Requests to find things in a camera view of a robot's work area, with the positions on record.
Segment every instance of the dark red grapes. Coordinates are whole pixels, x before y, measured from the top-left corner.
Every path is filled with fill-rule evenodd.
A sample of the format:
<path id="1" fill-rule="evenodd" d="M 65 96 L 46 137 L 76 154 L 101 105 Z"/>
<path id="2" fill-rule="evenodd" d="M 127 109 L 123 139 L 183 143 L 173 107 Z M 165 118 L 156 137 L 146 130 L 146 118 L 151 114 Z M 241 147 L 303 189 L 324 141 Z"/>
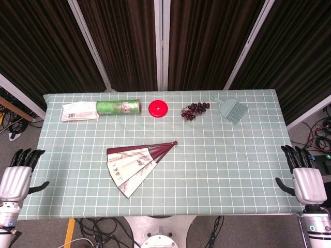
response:
<path id="1" fill-rule="evenodd" d="M 192 103 L 191 105 L 188 105 L 187 107 L 183 108 L 180 115 L 184 117 L 185 121 L 193 120 L 196 118 L 196 115 L 201 115 L 202 112 L 206 112 L 207 108 L 210 108 L 209 103 Z"/>

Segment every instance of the white package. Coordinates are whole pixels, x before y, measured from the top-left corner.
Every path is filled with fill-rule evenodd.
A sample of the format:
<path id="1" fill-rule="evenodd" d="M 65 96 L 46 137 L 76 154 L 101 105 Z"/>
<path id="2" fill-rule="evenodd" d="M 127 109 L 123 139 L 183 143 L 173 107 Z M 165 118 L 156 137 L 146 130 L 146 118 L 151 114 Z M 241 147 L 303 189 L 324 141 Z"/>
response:
<path id="1" fill-rule="evenodd" d="M 74 102 L 63 105 L 62 121 L 98 118 L 97 102 Z"/>

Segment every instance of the black curtain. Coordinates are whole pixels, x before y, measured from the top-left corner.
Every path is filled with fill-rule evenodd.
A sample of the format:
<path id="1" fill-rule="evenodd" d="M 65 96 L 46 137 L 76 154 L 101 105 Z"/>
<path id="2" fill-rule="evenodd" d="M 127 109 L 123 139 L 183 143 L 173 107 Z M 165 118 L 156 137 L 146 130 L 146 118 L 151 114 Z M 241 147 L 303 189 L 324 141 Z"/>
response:
<path id="1" fill-rule="evenodd" d="M 40 107 L 43 94 L 106 89 L 67 1 L 0 5 L 0 73 Z"/>
<path id="2" fill-rule="evenodd" d="M 263 4 L 171 1 L 168 89 L 223 89 Z"/>
<path id="3" fill-rule="evenodd" d="M 231 89 L 275 89 L 287 124 L 331 94 L 331 2 L 276 1 Z"/>
<path id="4" fill-rule="evenodd" d="M 112 88 L 157 90 L 154 1 L 78 3 Z"/>

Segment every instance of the wooden stick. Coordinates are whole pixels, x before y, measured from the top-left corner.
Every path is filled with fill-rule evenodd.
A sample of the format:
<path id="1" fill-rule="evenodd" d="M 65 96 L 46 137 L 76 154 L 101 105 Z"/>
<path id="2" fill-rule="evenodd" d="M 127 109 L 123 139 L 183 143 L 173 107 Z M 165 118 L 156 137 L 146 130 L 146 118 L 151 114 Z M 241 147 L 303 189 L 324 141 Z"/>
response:
<path id="1" fill-rule="evenodd" d="M 34 118 L 32 118 L 30 115 L 28 115 L 27 113 L 23 112 L 22 110 L 20 110 L 18 107 L 15 107 L 14 105 L 12 105 L 10 102 L 8 102 L 7 100 L 5 100 L 4 98 L 0 97 L 0 104 L 13 111 L 15 114 L 21 116 L 22 118 L 26 119 L 29 122 L 33 122 Z"/>

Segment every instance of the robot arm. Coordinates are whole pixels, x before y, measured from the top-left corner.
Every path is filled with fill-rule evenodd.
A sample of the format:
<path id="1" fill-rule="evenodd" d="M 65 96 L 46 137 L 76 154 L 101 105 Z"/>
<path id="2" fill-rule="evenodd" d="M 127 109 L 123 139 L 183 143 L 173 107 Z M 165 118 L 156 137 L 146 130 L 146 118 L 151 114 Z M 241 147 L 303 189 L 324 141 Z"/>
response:
<path id="1" fill-rule="evenodd" d="M 26 196 L 43 190 L 49 184 L 45 182 L 41 186 L 29 188 L 32 172 L 45 152 L 30 151 L 20 149 L 15 153 L 0 183 L 0 200 L 3 202 L 0 205 L 0 248 L 11 247 L 22 234 L 14 228 Z"/>
<path id="2" fill-rule="evenodd" d="M 312 248 L 331 247 L 331 221 L 327 210 L 320 204 L 327 200 L 321 173 L 314 166 L 311 154 L 306 149 L 291 146 L 282 146 L 293 174 L 294 188 L 287 187 L 279 178 L 276 178 L 278 186 L 288 194 L 295 196 L 297 200 L 305 205 L 302 218 L 308 230 L 308 236 Z"/>

